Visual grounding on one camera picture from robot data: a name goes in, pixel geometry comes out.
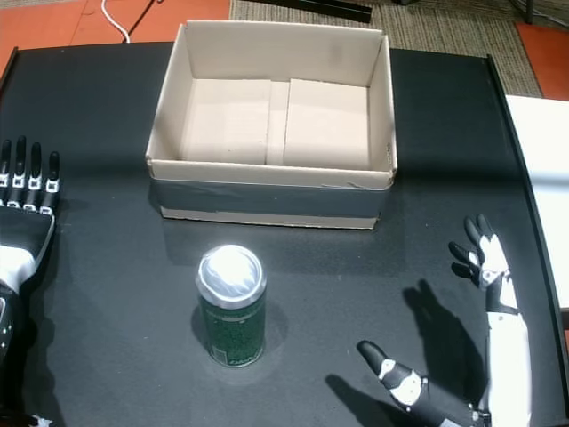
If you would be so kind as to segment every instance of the cardboard box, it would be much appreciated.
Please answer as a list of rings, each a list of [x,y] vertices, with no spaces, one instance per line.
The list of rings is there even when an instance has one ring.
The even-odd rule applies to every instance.
[[[388,38],[189,21],[146,157],[167,218],[371,229],[397,170]]]

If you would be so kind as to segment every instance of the black table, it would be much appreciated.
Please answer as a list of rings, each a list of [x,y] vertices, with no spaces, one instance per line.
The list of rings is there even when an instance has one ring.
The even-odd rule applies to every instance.
[[[393,50],[400,173],[381,221],[303,230],[161,218],[144,151],[170,50],[27,51],[7,82],[0,137],[58,149],[65,180],[30,297],[29,413],[69,427],[413,425],[355,344],[372,339],[451,391],[479,395],[484,302],[452,274],[446,244],[465,242],[462,218],[484,212],[529,327],[533,425],[566,423],[553,282],[487,60]],[[266,354],[229,371],[201,345],[194,286],[201,254],[228,242],[261,258],[269,286]]]

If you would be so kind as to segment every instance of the green can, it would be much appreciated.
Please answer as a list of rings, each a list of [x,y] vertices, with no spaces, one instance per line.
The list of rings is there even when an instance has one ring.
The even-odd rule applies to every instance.
[[[196,285],[210,355],[225,367],[245,367],[265,342],[267,279],[259,259],[238,245],[218,246],[199,264]]]

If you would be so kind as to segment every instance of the can top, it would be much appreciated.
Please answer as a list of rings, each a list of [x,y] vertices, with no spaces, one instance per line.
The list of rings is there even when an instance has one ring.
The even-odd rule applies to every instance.
[[[196,285],[209,303],[235,310],[257,301],[267,278],[253,252],[238,245],[223,245],[205,253],[197,270]]]

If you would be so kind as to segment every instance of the can label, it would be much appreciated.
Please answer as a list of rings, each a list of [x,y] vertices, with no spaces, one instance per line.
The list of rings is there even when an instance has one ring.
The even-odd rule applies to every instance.
[[[265,294],[242,309],[226,310],[200,297],[212,357],[226,367],[243,367],[262,353],[265,338]]]

